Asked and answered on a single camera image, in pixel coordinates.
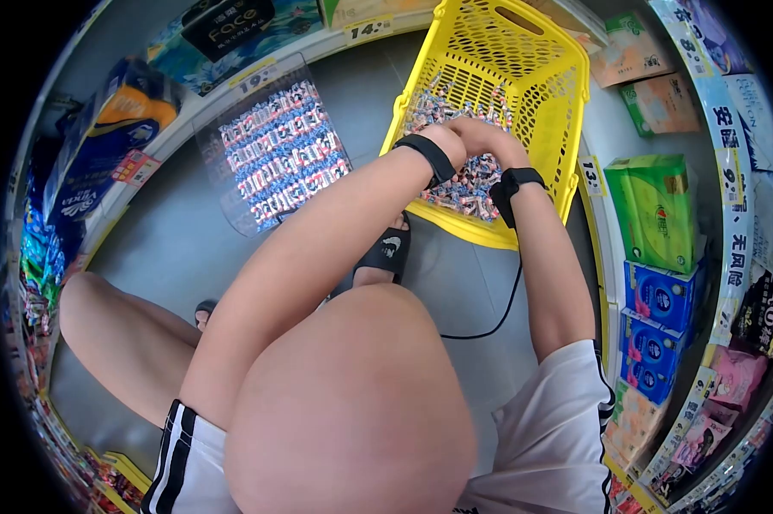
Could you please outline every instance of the black wrist strap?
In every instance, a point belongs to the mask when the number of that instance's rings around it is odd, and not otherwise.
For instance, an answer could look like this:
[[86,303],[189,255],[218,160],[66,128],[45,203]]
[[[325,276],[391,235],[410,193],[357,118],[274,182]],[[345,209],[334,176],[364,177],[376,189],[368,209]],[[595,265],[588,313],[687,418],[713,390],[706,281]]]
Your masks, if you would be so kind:
[[510,198],[518,192],[518,188],[525,183],[536,182],[546,189],[544,179],[535,168],[509,168],[501,174],[501,180],[493,184],[489,189],[489,197],[492,198],[497,212],[503,218],[506,226],[515,229],[515,215],[512,213]]
[[429,165],[433,168],[433,178],[429,181],[426,189],[434,188],[439,183],[446,182],[455,175],[455,168],[452,167],[449,157],[430,139],[420,134],[410,134],[399,139],[392,148],[399,146],[408,146],[422,154],[429,161]]

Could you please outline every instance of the black cable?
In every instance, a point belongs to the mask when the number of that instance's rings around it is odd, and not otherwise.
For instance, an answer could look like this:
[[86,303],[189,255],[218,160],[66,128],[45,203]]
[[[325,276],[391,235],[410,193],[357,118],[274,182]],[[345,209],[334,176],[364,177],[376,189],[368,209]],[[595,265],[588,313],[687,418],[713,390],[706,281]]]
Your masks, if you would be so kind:
[[518,274],[515,276],[515,284],[512,285],[512,293],[509,293],[509,303],[506,304],[506,312],[501,317],[501,321],[498,322],[497,325],[495,325],[494,329],[479,335],[443,335],[441,334],[441,337],[446,339],[467,340],[467,339],[480,339],[481,337],[487,337],[489,335],[495,334],[495,332],[497,332],[497,329],[501,328],[501,325],[503,325],[503,323],[506,321],[506,316],[509,315],[509,309],[512,308],[512,301],[515,300],[515,291],[517,291],[518,289],[518,282],[520,280],[521,280],[521,262],[518,262]]

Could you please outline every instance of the green tissue package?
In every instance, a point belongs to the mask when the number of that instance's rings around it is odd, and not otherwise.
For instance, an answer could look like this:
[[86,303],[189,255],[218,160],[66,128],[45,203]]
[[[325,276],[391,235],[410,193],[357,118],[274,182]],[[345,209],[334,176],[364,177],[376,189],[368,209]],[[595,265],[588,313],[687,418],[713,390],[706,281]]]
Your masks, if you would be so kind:
[[615,159],[604,174],[627,260],[690,273],[695,234],[683,155]]

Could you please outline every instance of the white shorts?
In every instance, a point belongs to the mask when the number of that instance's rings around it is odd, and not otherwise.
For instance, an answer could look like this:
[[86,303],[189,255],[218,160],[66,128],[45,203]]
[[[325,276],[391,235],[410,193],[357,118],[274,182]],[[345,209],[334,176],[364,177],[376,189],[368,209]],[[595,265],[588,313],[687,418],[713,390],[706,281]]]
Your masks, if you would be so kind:
[[[453,512],[609,512],[611,474],[600,435],[615,397],[592,340],[556,350],[493,413],[498,445],[491,473],[472,478]],[[226,432],[175,400],[145,514],[240,514],[224,478]]]

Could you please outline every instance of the yellow shopping basket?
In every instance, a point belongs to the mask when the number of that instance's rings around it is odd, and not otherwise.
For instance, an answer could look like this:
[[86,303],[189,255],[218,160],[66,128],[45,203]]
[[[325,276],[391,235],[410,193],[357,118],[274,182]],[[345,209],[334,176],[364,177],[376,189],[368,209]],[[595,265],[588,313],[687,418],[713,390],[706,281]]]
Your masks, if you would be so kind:
[[[404,120],[438,72],[454,82],[446,99],[491,105],[491,93],[506,81],[512,133],[526,147],[544,178],[555,209],[566,223],[577,188],[574,173],[583,106],[589,99],[589,58],[563,29],[516,0],[443,0],[434,10],[404,92],[395,99],[385,154],[404,135]],[[515,250],[515,232],[498,217],[493,223],[426,201],[407,211],[466,241]]]

